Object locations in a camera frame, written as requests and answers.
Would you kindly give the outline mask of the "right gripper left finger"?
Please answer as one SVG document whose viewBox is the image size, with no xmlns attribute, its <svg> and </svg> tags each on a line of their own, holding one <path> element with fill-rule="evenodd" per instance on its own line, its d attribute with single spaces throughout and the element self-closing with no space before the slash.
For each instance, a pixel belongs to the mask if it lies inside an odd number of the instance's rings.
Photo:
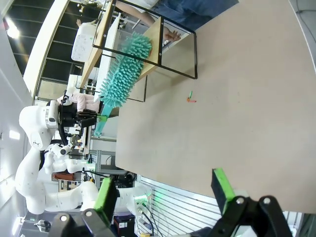
<svg viewBox="0 0 316 237">
<path fill-rule="evenodd" d="M 114 237 L 111 221 L 119 191 L 111 178 L 104 178 L 96 204 L 72 216 L 61 213 L 55 216 L 50 228 L 52 237 Z"/>
</svg>

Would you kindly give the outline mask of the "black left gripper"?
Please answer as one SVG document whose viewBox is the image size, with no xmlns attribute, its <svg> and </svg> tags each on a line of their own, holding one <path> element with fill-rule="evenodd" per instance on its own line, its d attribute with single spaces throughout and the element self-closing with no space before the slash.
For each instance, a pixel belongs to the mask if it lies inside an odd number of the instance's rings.
<svg viewBox="0 0 316 237">
<path fill-rule="evenodd" d="M 72 103 L 71 105 L 59 105 L 59 123 L 58 128 L 63 129 L 64 127 L 74 127 L 78 124 L 76 119 L 79 119 L 79 124 L 81 128 L 90 127 L 95 125 L 97 122 L 106 122 L 107 116 L 98 115 L 94 110 L 83 110 L 82 112 L 77 112 L 77 103 Z"/>
</svg>

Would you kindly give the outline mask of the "person's left hand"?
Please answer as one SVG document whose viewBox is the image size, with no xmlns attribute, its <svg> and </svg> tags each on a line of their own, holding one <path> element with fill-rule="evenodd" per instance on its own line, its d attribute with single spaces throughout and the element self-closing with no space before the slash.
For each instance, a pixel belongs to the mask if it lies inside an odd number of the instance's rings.
<svg viewBox="0 0 316 237">
<path fill-rule="evenodd" d="M 181 39 L 181 35 L 177 31 L 164 31 L 163 32 L 164 40 L 168 40 L 170 42 L 178 41 Z"/>
</svg>

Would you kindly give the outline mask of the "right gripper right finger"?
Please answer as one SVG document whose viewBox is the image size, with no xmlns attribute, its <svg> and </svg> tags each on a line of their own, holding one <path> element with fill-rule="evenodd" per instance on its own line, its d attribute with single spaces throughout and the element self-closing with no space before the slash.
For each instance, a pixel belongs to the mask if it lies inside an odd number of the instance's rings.
<svg viewBox="0 0 316 237">
<path fill-rule="evenodd" d="M 209 235 L 231 237 L 240 226 L 249 226 L 258 237 L 291 237 L 292 232 L 274 196 L 259 200 L 235 194 L 222 168 L 212 170 L 211 187 L 222 217 Z"/>
</svg>

